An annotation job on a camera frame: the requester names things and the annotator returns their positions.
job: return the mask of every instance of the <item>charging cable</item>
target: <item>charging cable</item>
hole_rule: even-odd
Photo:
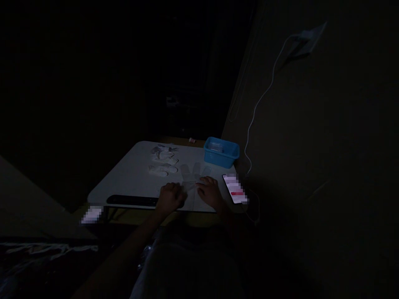
[[[278,54],[278,56],[277,56],[277,58],[276,58],[276,61],[274,62],[273,70],[272,70],[272,75],[271,75],[271,83],[270,83],[269,87],[266,89],[266,91],[265,91],[265,92],[262,94],[262,96],[259,98],[258,102],[257,102],[256,105],[255,105],[254,113],[253,113],[253,115],[252,115],[252,120],[251,120],[251,123],[249,124],[249,127],[248,127],[248,132],[247,132],[247,135],[246,135],[246,144],[245,144],[245,149],[244,149],[244,154],[245,154],[245,156],[248,158],[249,163],[250,163],[249,170],[248,170],[247,174],[249,174],[249,172],[250,172],[251,169],[252,169],[252,161],[251,161],[251,159],[248,157],[248,155],[246,154],[246,148],[248,147],[248,142],[249,142],[249,130],[251,129],[252,123],[254,122],[254,119],[255,119],[256,108],[258,107],[258,104],[260,103],[261,99],[264,97],[264,95],[269,91],[269,89],[270,89],[271,86],[273,85],[273,81],[274,81],[274,71],[275,71],[275,68],[276,68],[276,64],[277,64],[278,59],[280,58],[281,53],[282,53],[283,50],[284,50],[284,47],[285,47],[287,41],[288,41],[290,38],[292,38],[292,37],[302,37],[302,38],[304,38],[304,39],[309,39],[309,34],[306,35],[306,33],[307,33],[307,32],[303,31],[302,34],[292,34],[292,35],[290,35],[289,37],[287,37],[287,39],[285,40],[285,42],[284,42],[284,44],[283,44],[283,46],[282,46],[282,48],[281,48],[281,50],[280,50],[280,53]],[[247,217],[249,218],[249,220],[251,220],[251,221],[255,224],[255,226],[256,226],[256,225],[260,222],[260,219],[261,219],[261,210],[260,210],[261,201],[260,201],[260,199],[259,199],[259,196],[258,196],[255,192],[253,192],[251,189],[249,189],[249,191],[251,191],[252,193],[254,193],[254,194],[256,195],[256,197],[258,198],[258,219],[255,220],[255,221],[252,220],[251,217],[248,215],[248,213],[244,210],[244,208],[243,208],[242,206],[241,206],[241,208],[242,208],[242,210],[244,211],[244,213],[247,215]]]
[[[259,98],[258,102],[257,102],[256,105],[255,105],[254,114],[252,115],[252,120],[251,120],[251,123],[249,124],[249,127],[248,127],[248,132],[247,132],[247,135],[246,135],[246,145],[245,145],[245,149],[244,149],[244,154],[245,154],[245,156],[248,158],[249,163],[250,163],[249,170],[248,170],[247,174],[248,174],[248,173],[251,171],[251,169],[252,169],[252,161],[251,161],[251,159],[248,157],[248,155],[246,154],[246,148],[248,147],[249,129],[251,128],[252,123],[254,122],[256,108],[258,107],[258,104],[259,104],[259,102],[261,101],[261,99],[263,98],[263,96],[269,91],[269,89],[270,89],[271,86],[273,85],[273,81],[274,81],[274,69],[276,68],[277,61],[278,61],[278,59],[280,58],[281,53],[283,52],[283,49],[284,49],[284,47],[285,47],[285,45],[286,45],[286,42],[287,42],[290,38],[292,38],[292,37],[300,37],[300,36],[301,36],[300,34],[292,34],[292,35],[290,35],[289,37],[287,37],[286,41],[285,41],[284,44],[283,44],[283,47],[281,48],[280,53],[278,54],[278,56],[277,56],[277,58],[276,58],[276,61],[274,62],[273,71],[272,71],[272,75],[271,75],[271,83],[270,83],[269,87],[266,89],[266,91],[263,93],[263,95]]]
[[[259,224],[259,222],[261,221],[261,201],[259,199],[259,196],[255,192],[253,192],[251,189],[248,189],[248,190],[251,191],[253,194],[255,194],[256,197],[258,198],[258,219],[252,220],[252,218],[248,215],[248,213],[242,207],[242,204],[241,204],[241,208],[244,211],[245,215],[248,217],[248,219],[251,220],[251,222],[253,222],[255,224],[255,226],[257,226]]]

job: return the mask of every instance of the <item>table surface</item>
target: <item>table surface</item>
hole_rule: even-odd
[[[149,165],[160,165],[160,163],[152,161],[150,154],[151,149],[158,144],[167,145],[166,143],[141,141],[135,144],[134,147],[122,158],[122,160],[102,179],[102,181],[90,192],[87,201],[91,205],[98,206],[112,206],[120,208],[145,208],[154,209],[150,206],[132,206],[132,205],[116,205],[107,204],[106,200],[109,196],[129,195],[129,196],[142,196],[142,197],[158,197],[161,186],[168,182],[183,182],[180,173],[180,166],[183,164],[188,165],[192,172],[193,166],[196,162],[201,164],[201,171],[206,166],[212,170],[210,176],[218,180],[219,188],[222,197],[225,199],[231,210],[235,213],[243,213],[241,205],[234,205],[230,198],[229,192],[223,181],[223,174],[235,174],[234,166],[230,169],[219,167],[214,164],[204,162],[204,149],[202,147],[172,145],[172,147],[179,148],[175,152],[175,157],[179,162],[175,165],[178,168],[177,173],[169,173],[166,177],[159,177],[149,173]],[[194,211],[194,212],[214,212],[210,206],[205,204],[198,196],[196,189],[190,190],[183,208],[181,211]]]

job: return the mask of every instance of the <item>person's right hand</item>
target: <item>person's right hand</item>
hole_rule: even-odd
[[[205,185],[201,183],[195,183],[197,186],[198,195],[206,204],[213,207],[217,212],[225,205],[217,185],[217,180],[211,178],[210,176],[202,177],[200,180],[203,181]]]

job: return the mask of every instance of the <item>smartphone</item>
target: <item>smartphone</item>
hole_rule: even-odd
[[[238,180],[238,174],[224,174],[223,180],[234,204],[247,203],[248,199],[244,188]]]

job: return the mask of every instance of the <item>blue plastic basket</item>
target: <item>blue plastic basket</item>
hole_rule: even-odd
[[[210,142],[220,143],[223,147],[223,152],[217,152],[208,148]],[[235,160],[240,157],[240,146],[234,142],[226,141],[223,139],[209,137],[205,144],[205,157],[204,161],[219,165],[224,168],[231,168]]]

